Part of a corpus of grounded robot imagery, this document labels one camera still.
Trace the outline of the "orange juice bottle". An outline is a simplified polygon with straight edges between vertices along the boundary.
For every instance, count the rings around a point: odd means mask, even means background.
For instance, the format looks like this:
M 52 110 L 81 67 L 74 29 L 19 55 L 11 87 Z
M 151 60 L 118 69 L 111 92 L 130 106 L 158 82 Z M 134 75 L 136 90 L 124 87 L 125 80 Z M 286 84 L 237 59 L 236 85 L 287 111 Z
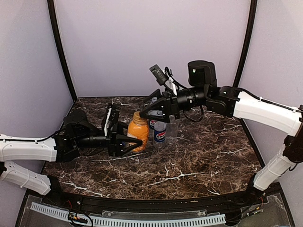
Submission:
M 148 136 L 149 136 L 149 126 L 147 120 L 140 117 L 140 112 L 134 113 L 131 122 L 128 125 L 127 136 L 142 141 L 142 145 L 133 149 L 132 152 L 139 153 L 145 150 Z

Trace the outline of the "clear plastic bottle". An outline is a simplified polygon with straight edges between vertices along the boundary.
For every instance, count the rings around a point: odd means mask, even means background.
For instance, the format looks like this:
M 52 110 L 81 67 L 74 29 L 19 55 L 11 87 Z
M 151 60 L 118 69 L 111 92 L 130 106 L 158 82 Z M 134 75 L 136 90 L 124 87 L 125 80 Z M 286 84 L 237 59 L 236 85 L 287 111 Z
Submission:
M 170 122 L 167 123 L 166 128 L 166 140 L 168 144 L 175 144 L 177 142 L 178 128 L 180 119 L 176 119 L 175 116 L 169 117 Z

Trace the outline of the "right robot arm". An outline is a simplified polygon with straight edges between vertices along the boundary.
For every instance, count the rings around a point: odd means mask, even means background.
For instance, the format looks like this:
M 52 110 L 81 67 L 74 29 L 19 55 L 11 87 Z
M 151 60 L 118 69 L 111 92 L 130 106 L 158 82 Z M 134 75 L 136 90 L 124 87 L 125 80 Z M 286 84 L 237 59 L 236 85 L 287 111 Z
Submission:
M 164 92 L 154 91 L 148 98 L 157 101 L 140 111 L 148 120 L 170 122 L 170 117 L 180 118 L 180 112 L 204 106 L 208 111 L 238 119 L 247 119 L 276 128 L 287 134 L 278 154 L 258 171 L 252 187 L 242 194 L 242 202 L 252 205 L 290 167 L 303 161 L 303 108 L 275 103 L 251 92 L 230 86 L 217 86 L 215 65 L 196 60 L 187 65 L 190 88 L 180 84 L 178 90 L 166 87 Z

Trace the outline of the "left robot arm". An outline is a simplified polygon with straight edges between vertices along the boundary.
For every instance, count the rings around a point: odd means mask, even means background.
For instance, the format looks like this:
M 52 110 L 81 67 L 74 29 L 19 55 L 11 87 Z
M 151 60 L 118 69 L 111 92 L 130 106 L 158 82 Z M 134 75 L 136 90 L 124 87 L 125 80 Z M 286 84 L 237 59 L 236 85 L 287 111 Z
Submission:
M 89 148 L 107 148 L 110 155 L 123 156 L 143 145 L 143 141 L 124 134 L 127 125 L 118 121 L 119 114 L 110 114 L 99 129 L 88 121 L 86 113 L 75 110 L 63 120 L 63 129 L 46 138 L 0 136 L 0 179 L 48 195 L 56 206 L 63 206 L 67 196 L 61 192 L 57 177 L 41 175 L 24 168 L 17 160 L 70 162 Z

